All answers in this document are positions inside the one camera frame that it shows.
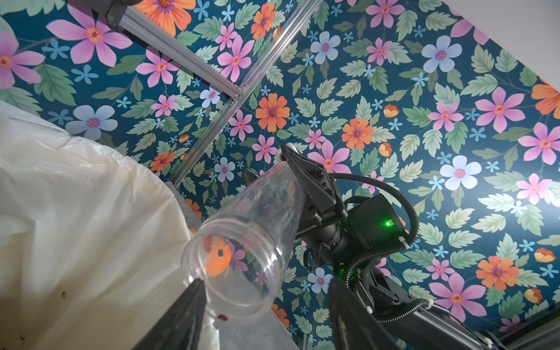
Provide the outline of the clear flower tea jar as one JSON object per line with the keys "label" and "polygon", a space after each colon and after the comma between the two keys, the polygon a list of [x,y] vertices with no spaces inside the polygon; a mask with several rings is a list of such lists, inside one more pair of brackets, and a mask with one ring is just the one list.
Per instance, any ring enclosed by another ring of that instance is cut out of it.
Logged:
{"label": "clear flower tea jar", "polygon": [[[206,310],[219,324],[251,325],[270,312],[279,294],[305,203],[306,193],[285,163],[248,185],[208,218],[187,243],[183,281],[201,279]],[[231,248],[227,270],[208,277],[204,239],[223,238]]]}

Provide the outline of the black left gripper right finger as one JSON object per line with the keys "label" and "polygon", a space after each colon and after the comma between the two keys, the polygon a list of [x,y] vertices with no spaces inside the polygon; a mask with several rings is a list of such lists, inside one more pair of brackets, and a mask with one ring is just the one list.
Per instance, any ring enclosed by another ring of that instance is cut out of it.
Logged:
{"label": "black left gripper right finger", "polygon": [[333,342],[337,350],[399,349],[391,335],[339,278],[333,278],[330,282],[328,302]]}

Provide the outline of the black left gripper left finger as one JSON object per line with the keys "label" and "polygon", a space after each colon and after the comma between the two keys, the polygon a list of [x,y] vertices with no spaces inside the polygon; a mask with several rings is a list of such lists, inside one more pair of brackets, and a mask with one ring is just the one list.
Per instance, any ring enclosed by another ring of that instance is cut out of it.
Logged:
{"label": "black left gripper left finger", "polygon": [[195,279],[133,350],[197,349],[206,296],[204,282]]}

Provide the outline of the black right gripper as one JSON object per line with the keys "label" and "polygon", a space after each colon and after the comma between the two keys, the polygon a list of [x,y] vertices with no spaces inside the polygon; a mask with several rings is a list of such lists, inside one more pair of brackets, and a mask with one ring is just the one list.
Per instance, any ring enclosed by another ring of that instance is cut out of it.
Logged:
{"label": "black right gripper", "polygon": [[[306,191],[297,237],[306,243],[309,258],[346,258],[350,239],[344,228],[348,217],[334,179],[322,164],[302,156],[292,144],[281,146],[281,158],[288,163]],[[260,176],[245,169],[245,184]]]}

